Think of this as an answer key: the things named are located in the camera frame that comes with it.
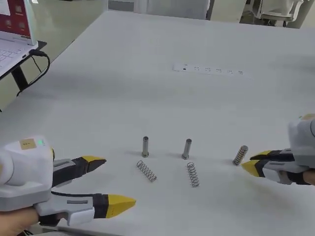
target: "coil spring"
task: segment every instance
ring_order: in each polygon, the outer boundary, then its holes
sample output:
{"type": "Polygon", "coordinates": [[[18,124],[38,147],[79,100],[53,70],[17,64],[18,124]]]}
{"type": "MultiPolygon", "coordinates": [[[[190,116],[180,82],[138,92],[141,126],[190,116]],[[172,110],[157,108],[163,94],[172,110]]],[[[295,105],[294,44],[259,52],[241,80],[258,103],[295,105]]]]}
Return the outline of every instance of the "coil spring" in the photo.
{"type": "Polygon", "coordinates": [[[197,175],[195,164],[192,163],[192,162],[189,162],[187,164],[187,169],[188,169],[188,173],[189,173],[189,177],[190,177],[190,181],[191,181],[192,187],[199,186],[199,178],[198,178],[198,175],[197,175]]]}
{"type": "Polygon", "coordinates": [[[248,151],[248,146],[241,146],[238,153],[236,154],[236,157],[233,160],[233,164],[236,166],[240,165],[240,163],[244,159],[247,151],[248,151]]]}
{"type": "Polygon", "coordinates": [[[137,167],[142,171],[142,173],[145,174],[145,176],[151,181],[155,181],[157,179],[157,176],[153,174],[153,172],[149,169],[149,167],[144,164],[143,161],[138,161],[137,167]]]}

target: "table surface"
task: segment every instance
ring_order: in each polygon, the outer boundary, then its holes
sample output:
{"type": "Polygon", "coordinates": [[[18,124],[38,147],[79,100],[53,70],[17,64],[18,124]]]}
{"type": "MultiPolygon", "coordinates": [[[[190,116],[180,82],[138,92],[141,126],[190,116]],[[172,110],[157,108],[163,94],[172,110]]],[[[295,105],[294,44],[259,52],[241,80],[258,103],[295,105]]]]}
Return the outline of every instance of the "table surface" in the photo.
{"type": "Polygon", "coordinates": [[[231,165],[289,146],[287,123],[314,111],[315,31],[105,12],[0,116],[0,143],[44,134],[57,158],[107,163],[64,186],[122,194],[134,208],[76,226],[122,236],[307,235],[315,187],[281,185],[231,165]],[[243,70],[247,77],[175,72],[174,63],[243,70]],[[142,137],[150,156],[140,156],[142,137]],[[181,159],[200,180],[191,188],[181,159]],[[157,175],[150,183],[136,168],[157,175]]]}

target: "laptop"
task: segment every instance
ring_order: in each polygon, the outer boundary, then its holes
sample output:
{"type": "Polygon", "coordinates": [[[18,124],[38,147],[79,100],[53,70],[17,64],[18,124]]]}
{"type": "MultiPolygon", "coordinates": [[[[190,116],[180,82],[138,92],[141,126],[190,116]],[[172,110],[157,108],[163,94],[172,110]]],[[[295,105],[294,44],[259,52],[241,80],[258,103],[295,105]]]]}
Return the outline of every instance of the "laptop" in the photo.
{"type": "Polygon", "coordinates": [[[38,48],[28,0],[0,0],[0,77],[38,48]]]}

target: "laptop screen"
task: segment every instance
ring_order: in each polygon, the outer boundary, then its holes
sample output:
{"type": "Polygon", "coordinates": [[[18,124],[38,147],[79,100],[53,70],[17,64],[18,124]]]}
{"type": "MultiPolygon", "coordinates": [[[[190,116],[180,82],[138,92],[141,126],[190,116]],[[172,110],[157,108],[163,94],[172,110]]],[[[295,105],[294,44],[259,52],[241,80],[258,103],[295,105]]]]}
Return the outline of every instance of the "laptop screen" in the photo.
{"type": "Polygon", "coordinates": [[[0,0],[0,31],[31,38],[24,0],[0,0]]]}

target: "power strip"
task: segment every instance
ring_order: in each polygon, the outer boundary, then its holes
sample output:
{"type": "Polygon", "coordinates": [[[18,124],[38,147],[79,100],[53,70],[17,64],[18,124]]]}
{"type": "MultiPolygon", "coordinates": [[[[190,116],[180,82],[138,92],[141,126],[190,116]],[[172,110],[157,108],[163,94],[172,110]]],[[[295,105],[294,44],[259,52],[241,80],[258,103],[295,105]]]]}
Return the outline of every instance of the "power strip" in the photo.
{"type": "Polygon", "coordinates": [[[207,75],[224,75],[224,76],[241,76],[248,77],[243,70],[221,69],[210,66],[189,65],[182,63],[175,63],[173,66],[174,71],[194,72],[207,75]]]}

